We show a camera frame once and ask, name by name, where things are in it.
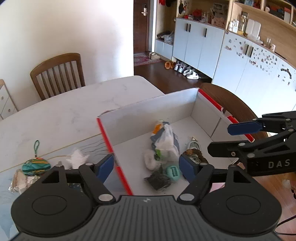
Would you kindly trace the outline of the small teal round object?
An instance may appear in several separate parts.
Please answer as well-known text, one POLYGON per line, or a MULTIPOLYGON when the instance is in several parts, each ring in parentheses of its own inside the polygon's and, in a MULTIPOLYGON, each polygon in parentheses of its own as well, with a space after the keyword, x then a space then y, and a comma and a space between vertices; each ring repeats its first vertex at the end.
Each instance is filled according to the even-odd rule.
POLYGON ((173 182, 177 182, 180 179, 181 173, 177 166, 170 165, 166 167, 166 175, 172 180, 173 182))

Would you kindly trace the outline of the brown hair scrunchie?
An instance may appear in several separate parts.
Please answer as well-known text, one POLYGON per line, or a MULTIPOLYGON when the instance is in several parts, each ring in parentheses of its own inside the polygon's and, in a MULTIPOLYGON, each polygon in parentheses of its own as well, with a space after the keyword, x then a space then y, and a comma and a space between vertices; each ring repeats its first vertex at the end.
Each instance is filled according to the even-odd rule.
POLYGON ((202 152, 198 149, 187 149, 183 154, 189 157, 196 164, 201 164, 201 163, 208 164, 207 159, 203 156, 202 152))

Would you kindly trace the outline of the dark seaweed plastic packet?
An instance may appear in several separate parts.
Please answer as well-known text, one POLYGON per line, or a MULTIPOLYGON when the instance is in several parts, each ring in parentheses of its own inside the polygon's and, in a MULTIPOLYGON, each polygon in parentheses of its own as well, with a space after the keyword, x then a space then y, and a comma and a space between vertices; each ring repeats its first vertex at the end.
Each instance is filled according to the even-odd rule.
POLYGON ((171 185, 171 179, 162 172, 154 171, 149 177, 144 178, 153 190, 162 192, 171 185))

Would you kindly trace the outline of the white grey plastic bag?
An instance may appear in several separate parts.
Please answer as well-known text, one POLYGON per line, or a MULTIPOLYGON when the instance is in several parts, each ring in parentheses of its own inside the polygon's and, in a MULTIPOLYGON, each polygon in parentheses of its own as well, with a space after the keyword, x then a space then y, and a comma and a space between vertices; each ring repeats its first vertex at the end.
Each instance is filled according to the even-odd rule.
POLYGON ((170 123, 158 120, 152 131, 152 149, 158 154, 160 160, 177 162, 180 156, 178 136, 174 133, 170 123))

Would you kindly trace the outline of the white plush toy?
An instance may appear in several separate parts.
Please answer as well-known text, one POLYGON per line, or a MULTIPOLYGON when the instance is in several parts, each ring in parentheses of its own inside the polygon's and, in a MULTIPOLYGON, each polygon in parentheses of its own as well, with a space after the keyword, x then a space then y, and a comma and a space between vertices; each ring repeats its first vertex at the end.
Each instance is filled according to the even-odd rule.
POLYGON ((148 170, 156 171, 161 167, 162 162, 155 151, 146 150, 144 152, 144 164, 148 170))

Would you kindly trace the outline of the light blue gear device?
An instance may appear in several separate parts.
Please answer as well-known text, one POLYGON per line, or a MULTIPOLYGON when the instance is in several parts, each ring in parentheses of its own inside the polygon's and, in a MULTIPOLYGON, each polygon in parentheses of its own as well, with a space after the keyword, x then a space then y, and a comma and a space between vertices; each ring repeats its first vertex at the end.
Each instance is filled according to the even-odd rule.
POLYGON ((200 145, 197 139, 195 139, 194 137, 192 137, 189 143, 187 144, 187 149, 198 149, 201 151, 200 145))

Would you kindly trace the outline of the crumpled white tissue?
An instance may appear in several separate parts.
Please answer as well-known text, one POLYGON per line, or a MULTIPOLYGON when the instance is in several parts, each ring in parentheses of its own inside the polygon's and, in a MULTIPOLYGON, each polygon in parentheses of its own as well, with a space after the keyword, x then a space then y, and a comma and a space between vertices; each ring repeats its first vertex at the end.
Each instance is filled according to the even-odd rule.
POLYGON ((74 149, 70 155, 66 157, 66 162, 69 164, 69 170, 78 169, 81 165, 87 163, 89 155, 83 154, 81 150, 74 149))

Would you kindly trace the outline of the red white cardboard box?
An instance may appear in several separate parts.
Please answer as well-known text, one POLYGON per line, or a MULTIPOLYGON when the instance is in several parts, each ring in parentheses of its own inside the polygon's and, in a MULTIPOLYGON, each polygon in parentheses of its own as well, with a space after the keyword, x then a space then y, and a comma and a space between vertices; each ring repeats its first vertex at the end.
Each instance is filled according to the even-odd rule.
POLYGON ((97 122, 128 195, 178 196, 188 185, 179 157, 193 140, 218 169, 228 168, 236 159, 210 156, 211 142, 253 141, 249 134, 230 135, 227 128, 236 119, 199 88, 110 110, 100 114, 97 122))

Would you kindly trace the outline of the teal striped pouch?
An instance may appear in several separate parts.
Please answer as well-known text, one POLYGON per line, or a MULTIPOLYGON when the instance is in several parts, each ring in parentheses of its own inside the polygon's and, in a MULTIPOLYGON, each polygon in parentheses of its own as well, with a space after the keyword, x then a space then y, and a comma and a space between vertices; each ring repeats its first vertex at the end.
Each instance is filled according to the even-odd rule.
POLYGON ((40 141, 36 140, 34 143, 34 158, 27 160, 22 165, 22 172, 28 176, 41 175, 51 169, 51 164, 38 156, 38 148, 40 141))

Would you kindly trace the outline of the grey shoes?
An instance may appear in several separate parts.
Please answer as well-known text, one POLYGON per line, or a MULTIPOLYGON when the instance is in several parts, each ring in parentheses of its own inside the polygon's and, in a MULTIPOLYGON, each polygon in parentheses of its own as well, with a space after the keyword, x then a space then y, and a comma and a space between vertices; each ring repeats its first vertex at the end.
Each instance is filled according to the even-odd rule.
POLYGON ((173 69, 178 73, 181 73, 184 77, 186 77, 189 80, 199 79, 197 71, 184 62, 177 62, 173 69))

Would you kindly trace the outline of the silver foil packet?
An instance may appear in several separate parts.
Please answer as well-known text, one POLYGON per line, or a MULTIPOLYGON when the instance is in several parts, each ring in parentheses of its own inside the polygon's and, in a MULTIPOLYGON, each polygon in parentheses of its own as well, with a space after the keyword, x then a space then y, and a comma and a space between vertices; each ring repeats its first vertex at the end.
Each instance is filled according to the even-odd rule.
POLYGON ((36 181, 38 181, 40 176, 34 175, 29 176, 23 173, 21 169, 17 169, 13 179, 11 181, 11 184, 9 186, 10 192, 18 192, 22 194, 25 192, 32 184, 34 184, 36 181))

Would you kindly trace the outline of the orange slippers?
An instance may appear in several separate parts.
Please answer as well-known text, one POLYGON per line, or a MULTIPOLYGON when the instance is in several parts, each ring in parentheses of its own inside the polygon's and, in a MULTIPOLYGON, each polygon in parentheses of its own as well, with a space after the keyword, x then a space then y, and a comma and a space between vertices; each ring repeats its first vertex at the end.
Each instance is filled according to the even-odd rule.
POLYGON ((173 61, 166 61, 165 62, 165 69, 174 69, 176 63, 173 61))

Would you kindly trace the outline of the wooden chair behind table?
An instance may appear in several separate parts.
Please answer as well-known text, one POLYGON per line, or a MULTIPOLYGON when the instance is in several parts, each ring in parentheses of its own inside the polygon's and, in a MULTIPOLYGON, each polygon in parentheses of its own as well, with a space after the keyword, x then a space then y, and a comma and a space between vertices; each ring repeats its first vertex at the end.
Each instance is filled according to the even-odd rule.
POLYGON ((41 100, 85 86, 79 53, 50 58, 36 66, 30 77, 41 100))

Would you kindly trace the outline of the white drawer sideboard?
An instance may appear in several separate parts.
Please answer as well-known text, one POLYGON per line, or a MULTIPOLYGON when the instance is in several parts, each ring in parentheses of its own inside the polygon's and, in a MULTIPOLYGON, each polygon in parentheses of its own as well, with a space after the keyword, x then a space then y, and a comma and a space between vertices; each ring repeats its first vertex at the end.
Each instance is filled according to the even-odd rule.
POLYGON ((0 120, 17 113, 18 109, 8 92, 6 84, 3 79, 0 80, 0 120))

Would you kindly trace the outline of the patterned door mat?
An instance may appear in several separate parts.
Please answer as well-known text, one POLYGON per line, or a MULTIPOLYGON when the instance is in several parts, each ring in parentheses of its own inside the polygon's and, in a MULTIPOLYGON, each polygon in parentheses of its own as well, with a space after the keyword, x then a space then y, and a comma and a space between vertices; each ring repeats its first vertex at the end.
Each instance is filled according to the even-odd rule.
POLYGON ((143 52, 143 53, 136 53, 133 55, 133 63, 134 66, 142 66, 152 63, 161 62, 161 58, 158 54, 154 52, 143 52))

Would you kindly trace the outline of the brown door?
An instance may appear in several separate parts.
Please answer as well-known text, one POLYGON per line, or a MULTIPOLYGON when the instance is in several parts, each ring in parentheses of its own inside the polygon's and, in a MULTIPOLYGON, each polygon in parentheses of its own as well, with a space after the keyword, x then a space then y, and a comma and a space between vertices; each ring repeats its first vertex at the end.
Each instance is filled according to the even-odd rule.
POLYGON ((154 1, 133 1, 133 52, 152 51, 154 33, 154 1))

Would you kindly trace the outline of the large white wall cabinet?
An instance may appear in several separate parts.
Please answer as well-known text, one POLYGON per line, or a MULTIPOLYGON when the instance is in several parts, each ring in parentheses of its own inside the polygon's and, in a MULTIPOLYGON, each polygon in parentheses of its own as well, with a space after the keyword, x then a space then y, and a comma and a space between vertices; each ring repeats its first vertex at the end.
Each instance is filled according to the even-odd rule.
POLYGON ((243 100, 256 115, 295 110, 289 1, 159 1, 155 51, 243 100))

